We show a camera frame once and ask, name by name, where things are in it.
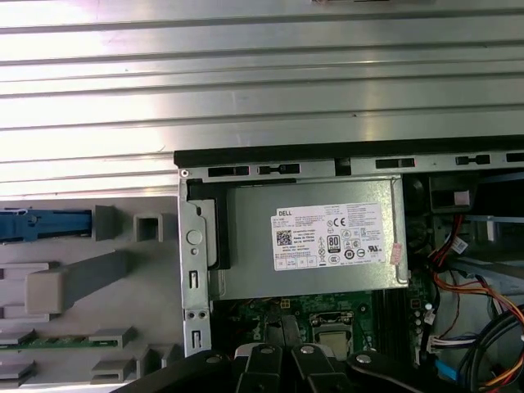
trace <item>cable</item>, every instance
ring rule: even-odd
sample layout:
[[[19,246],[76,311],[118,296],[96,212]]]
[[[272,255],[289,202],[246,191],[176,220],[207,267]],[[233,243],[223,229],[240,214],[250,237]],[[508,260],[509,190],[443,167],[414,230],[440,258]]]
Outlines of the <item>cable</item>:
[[[518,309],[519,312],[521,312],[524,309],[524,305],[519,305]],[[511,311],[506,311],[504,314],[500,315],[499,317],[496,317],[493,321],[488,323],[484,327],[484,329],[482,329],[482,332],[479,334],[479,338],[477,339],[475,344],[468,350],[468,352],[463,357],[458,366],[458,375],[463,376],[463,378],[459,378],[459,380],[462,379],[462,383],[467,388],[469,388],[471,391],[479,390],[478,369],[480,367],[480,363],[485,352],[501,336],[503,336],[519,324],[522,324],[520,319],[517,318],[517,316]],[[514,376],[516,375],[516,373],[520,373],[522,370],[522,355],[524,355],[524,352],[519,356],[518,361],[512,368],[500,374],[491,381],[487,382],[485,385],[487,387],[495,388],[496,386],[503,386],[504,381],[506,380],[510,381],[510,377],[515,378]]]
[[[457,286],[457,279],[453,275],[453,272],[450,272],[450,274],[451,274],[451,278],[453,279],[453,284]],[[448,334],[449,332],[453,330],[453,328],[457,324],[457,321],[459,320],[459,316],[460,316],[460,294],[457,293],[457,310],[455,311],[455,317],[451,325],[439,336],[439,338],[445,337],[446,334]]]

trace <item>screw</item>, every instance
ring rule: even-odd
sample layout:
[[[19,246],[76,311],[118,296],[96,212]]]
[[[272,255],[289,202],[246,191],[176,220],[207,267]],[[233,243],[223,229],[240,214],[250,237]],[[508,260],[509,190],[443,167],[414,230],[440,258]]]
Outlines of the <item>screw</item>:
[[[312,346],[303,346],[300,348],[300,352],[302,352],[304,355],[311,355],[314,353],[314,348]]]
[[[357,362],[362,364],[369,364],[371,363],[371,358],[367,355],[357,355]]]
[[[207,358],[206,363],[218,363],[220,360],[222,360],[220,356],[215,355]]]

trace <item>black wire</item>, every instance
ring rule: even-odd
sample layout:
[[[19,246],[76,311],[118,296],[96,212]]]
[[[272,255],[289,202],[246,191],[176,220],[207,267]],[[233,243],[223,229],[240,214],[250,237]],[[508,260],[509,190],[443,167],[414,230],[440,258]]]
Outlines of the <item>black wire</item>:
[[[488,351],[488,348],[492,346],[493,343],[495,343],[495,341],[497,341],[503,334],[506,334],[521,323],[516,319],[513,313],[510,311],[508,311],[508,313],[509,314],[507,315],[507,318],[504,318],[499,324],[502,327],[495,327],[492,331],[489,331],[485,337],[479,338],[476,341],[477,349],[473,352],[472,367],[470,372],[471,375],[469,378],[469,386],[472,391],[478,390],[478,371],[481,366],[482,358],[484,357],[486,351]]]
[[[435,348],[436,350],[466,350],[473,346],[473,344],[473,342],[468,344],[457,344],[454,346],[439,346],[438,344],[433,344],[431,348]]]
[[[524,310],[524,305],[519,305],[518,308]],[[471,391],[478,390],[478,369],[484,353],[502,335],[506,334],[519,324],[520,321],[515,318],[515,315],[511,311],[506,311],[497,316],[482,329],[482,332],[479,333],[479,338],[464,355],[458,365],[458,380],[462,382],[465,387],[468,387]]]
[[[503,382],[500,382],[500,383],[496,383],[494,384],[493,386],[486,386],[486,388],[483,388],[482,391],[491,391],[493,389],[498,389],[500,387],[508,387],[510,385],[512,385],[513,383],[515,383],[516,381],[518,381],[522,375],[522,370],[524,370],[524,367],[520,367],[518,369],[518,371],[515,373],[515,375],[512,377],[512,380],[506,384],[504,384]]]

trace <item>white label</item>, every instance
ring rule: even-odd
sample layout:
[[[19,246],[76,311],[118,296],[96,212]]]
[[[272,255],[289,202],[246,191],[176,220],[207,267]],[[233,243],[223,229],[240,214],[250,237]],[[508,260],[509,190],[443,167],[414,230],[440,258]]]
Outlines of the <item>white label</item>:
[[[424,314],[424,322],[428,325],[432,325],[435,322],[435,313],[433,313],[433,310],[430,309]]]
[[[458,236],[455,237],[453,243],[451,243],[451,250],[455,251],[457,254],[462,254],[467,248],[468,244]]]
[[[271,229],[275,270],[386,261],[378,203],[278,209]]]

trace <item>orange wire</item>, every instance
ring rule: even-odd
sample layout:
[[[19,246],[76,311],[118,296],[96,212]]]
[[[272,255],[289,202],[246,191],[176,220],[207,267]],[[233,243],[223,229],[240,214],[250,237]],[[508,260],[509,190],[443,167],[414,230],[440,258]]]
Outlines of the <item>orange wire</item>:
[[[523,327],[524,327],[524,314],[522,313],[522,311],[510,300],[508,299],[506,296],[503,296],[501,294],[499,294],[498,292],[494,291],[493,289],[489,288],[489,287],[477,287],[477,288],[465,288],[465,287],[468,287],[469,285],[472,285],[476,282],[467,282],[465,284],[461,284],[461,285],[450,285],[448,284],[447,282],[445,281],[442,281],[439,277],[438,277],[438,274],[437,273],[433,273],[433,278],[435,279],[435,283],[438,287],[444,289],[445,291],[451,291],[451,292],[456,292],[456,293],[465,293],[465,294],[487,294],[493,298],[495,298],[496,300],[498,300],[499,302],[503,303],[514,315],[517,319],[520,320],[520,322],[522,323]],[[492,386],[500,381],[503,381],[503,380],[506,380],[506,379],[510,379],[511,376],[524,364],[524,356],[522,356],[518,361],[517,363],[512,367],[510,368],[509,370],[507,370],[506,372],[500,374],[499,376],[497,376],[496,378],[488,381],[486,383],[486,386]]]

